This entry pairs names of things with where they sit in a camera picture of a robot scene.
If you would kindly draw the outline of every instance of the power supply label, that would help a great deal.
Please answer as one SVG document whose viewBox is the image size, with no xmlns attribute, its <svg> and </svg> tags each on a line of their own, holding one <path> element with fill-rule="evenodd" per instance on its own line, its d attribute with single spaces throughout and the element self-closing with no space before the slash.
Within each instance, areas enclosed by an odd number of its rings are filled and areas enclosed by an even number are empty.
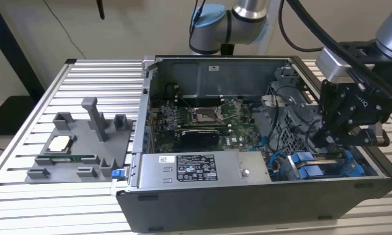
<svg viewBox="0 0 392 235">
<path fill-rule="evenodd" d="M 213 154 L 179 155 L 176 160 L 180 182 L 217 180 Z"/>
</svg>

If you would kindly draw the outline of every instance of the blue latch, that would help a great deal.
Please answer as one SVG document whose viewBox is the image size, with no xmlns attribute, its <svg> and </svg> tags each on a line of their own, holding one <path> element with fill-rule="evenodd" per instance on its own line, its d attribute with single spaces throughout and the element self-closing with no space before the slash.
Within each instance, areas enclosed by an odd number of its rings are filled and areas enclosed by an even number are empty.
<svg viewBox="0 0 392 235">
<path fill-rule="evenodd" d="M 112 179 L 124 180 L 125 179 L 125 170 L 113 170 L 112 171 Z"/>
</svg>

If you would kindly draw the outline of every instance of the slotted aluminum surface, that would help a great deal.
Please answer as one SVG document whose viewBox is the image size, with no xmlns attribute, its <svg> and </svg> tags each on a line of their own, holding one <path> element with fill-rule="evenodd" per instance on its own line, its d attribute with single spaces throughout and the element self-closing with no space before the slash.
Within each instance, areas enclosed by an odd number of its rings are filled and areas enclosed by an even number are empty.
<svg viewBox="0 0 392 235">
<path fill-rule="evenodd" d="M 305 63 L 313 74 L 323 79 L 313 61 L 305 60 Z M 55 113 L 69 111 L 75 119 L 88 118 L 80 106 L 84 96 L 99 97 L 97 108 L 107 118 L 123 113 L 128 118 L 136 119 L 143 81 L 140 76 L 139 60 L 79 60 L 75 65 L 64 66 L 43 101 L 0 158 L 0 235 L 108 235 L 119 232 L 124 235 L 135 234 L 129 230 L 116 199 L 109 194 L 111 183 L 28 185 L 24 179 L 27 169 L 33 165 L 35 155 L 40 152 L 53 129 Z M 392 142 L 392 118 L 384 129 Z M 381 150 L 392 161 L 392 143 Z M 191 231 L 183 234 L 235 235 L 288 232 L 295 235 L 392 234 L 392 192 L 381 199 L 360 203 L 336 221 Z"/>
</svg>

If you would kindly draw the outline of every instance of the motherboard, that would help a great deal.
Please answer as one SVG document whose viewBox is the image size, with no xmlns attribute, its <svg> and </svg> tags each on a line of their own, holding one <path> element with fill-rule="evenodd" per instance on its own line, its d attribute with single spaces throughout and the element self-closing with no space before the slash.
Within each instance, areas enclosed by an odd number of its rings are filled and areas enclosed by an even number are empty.
<svg viewBox="0 0 392 235">
<path fill-rule="evenodd" d="M 159 104 L 151 111 L 156 153 L 253 151 L 265 141 L 243 98 L 179 98 Z"/>
</svg>

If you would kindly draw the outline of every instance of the label sticker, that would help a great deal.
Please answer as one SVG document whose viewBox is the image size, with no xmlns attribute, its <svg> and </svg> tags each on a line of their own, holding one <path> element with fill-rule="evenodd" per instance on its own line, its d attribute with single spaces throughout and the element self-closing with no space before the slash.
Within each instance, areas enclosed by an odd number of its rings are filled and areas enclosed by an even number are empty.
<svg viewBox="0 0 392 235">
<path fill-rule="evenodd" d="M 211 181 L 217 180 L 215 155 L 179 155 L 177 156 L 177 181 Z"/>
<path fill-rule="evenodd" d="M 212 65 L 208 67 L 209 71 L 219 71 L 220 70 L 220 66 L 219 65 Z"/>
<path fill-rule="evenodd" d="M 160 156 L 159 163 L 175 163 L 175 156 Z"/>
</svg>

